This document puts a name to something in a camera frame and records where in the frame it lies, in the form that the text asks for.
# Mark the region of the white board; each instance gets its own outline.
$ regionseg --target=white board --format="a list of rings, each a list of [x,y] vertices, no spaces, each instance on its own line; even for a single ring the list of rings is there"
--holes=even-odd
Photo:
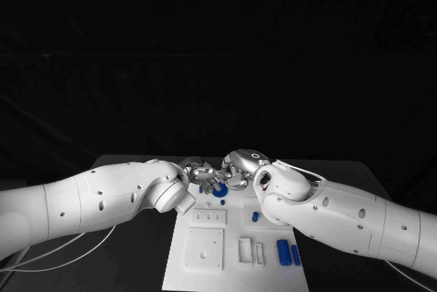
[[[173,240],[168,252],[167,269],[164,274],[164,282],[161,289],[164,291],[202,291],[202,292],[265,292],[265,291],[295,291],[307,292],[307,281],[304,278],[303,265],[295,266],[294,262],[290,266],[281,266],[278,262],[277,240],[287,240],[288,245],[295,245],[293,227],[280,227],[274,224],[262,222],[262,213],[258,200],[245,200],[243,198],[255,198],[255,192],[251,184],[243,191],[228,191],[228,195],[216,198],[212,194],[199,193],[199,187],[189,185],[189,192],[196,197],[196,204],[184,216],[177,215]],[[249,209],[256,209],[259,216],[259,224],[254,226],[245,220],[245,213]],[[199,225],[193,212],[196,209],[226,210],[226,223]],[[223,252],[222,252],[222,269],[190,269],[184,267],[184,255],[189,253],[186,249],[186,239],[190,228],[196,227],[223,230]],[[251,239],[252,261],[256,261],[255,244],[262,247],[262,263],[264,266],[238,264],[238,239]],[[193,257],[199,256],[199,251],[193,252]]]

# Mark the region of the dark curtain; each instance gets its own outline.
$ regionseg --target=dark curtain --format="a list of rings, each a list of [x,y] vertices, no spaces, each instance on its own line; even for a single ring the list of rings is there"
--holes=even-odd
[[[432,2],[4,0],[1,176],[252,148],[360,161],[435,213]]]

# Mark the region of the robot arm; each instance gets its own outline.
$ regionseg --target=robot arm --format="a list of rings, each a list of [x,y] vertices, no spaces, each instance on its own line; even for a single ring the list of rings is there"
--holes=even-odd
[[[281,161],[238,150],[223,167],[242,169],[241,190],[252,181],[262,215],[288,224],[331,248],[395,262],[437,278],[437,216],[327,180],[307,181]]]
[[[65,235],[93,232],[144,209],[181,215],[194,204],[186,169],[166,161],[128,162],[62,181],[0,192],[0,260]]]

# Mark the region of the blue object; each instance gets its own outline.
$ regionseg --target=blue object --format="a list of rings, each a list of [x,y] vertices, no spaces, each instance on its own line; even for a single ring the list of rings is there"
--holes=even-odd
[[[212,195],[215,197],[223,197],[228,194],[228,186],[222,183],[218,183],[220,185],[220,191],[218,191],[216,189],[213,189],[212,191]]]
[[[300,265],[300,259],[298,259],[297,247],[295,247],[294,245],[291,246],[291,252],[293,252],[294,264],[295,264],[295,265]]]
[[[254,212],[252,213],[252,222],[256,222],[258,221],[258,212]]]
[[[275,242],[275,245],[278,247],[280,264],[291,265],[288,242],[285,240],[278,240]]]

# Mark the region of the gray table surface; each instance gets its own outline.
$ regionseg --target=gray table surface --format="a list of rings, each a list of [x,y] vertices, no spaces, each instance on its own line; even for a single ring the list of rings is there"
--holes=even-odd
[[[144,162],[154,158],[177,163],[184,157],[104,155],[92,168],[122,162]],[[213,167],[220,166],[222,158],[203,159]],[[389,200],[369,168],[360,162],[282,161],[317,173],[330,181],[355,186]],[[47,272],[14,272],[4,291],[161,291],[174,221],[174,210],[163,214],[151,209],[141,211],[131,221],[117,226],[109,238],[88,256]],[[85,234],[73,244],[21,269],[46,269],[66,263],[99,243],[108,231],[105,229]],[[311,292],[422,291],[383,261],[343,253],[307,238],[297,229],[294,232]],[[24,260],[46,253],[72,237],[63,236],[33,246]]]

